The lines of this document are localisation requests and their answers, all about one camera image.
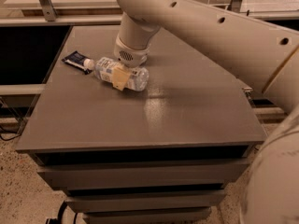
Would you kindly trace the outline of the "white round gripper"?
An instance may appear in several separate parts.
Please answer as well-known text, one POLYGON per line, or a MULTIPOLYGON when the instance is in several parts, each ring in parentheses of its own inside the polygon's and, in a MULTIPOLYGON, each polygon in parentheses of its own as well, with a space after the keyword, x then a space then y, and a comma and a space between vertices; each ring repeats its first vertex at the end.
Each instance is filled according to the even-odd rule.
POLYGON ((150 42, 145 37, 117 36, 114 55, 121 63, 118 63, 112 70, 112 84, 115 89, 124 90, 132 74, 130 68, 144 63, 148 59, 149 49, 150 42))

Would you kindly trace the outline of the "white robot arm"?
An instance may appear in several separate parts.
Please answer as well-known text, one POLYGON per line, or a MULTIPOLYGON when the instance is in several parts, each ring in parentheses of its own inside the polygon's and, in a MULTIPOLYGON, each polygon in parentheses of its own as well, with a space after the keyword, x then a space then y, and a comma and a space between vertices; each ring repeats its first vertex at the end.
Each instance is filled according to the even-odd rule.
POLYGON ((164 28, 287 113, 250 167, 240 224, 299 224, 299 33, 193 0, 117 3, 122 63, 144 63, 164 28))

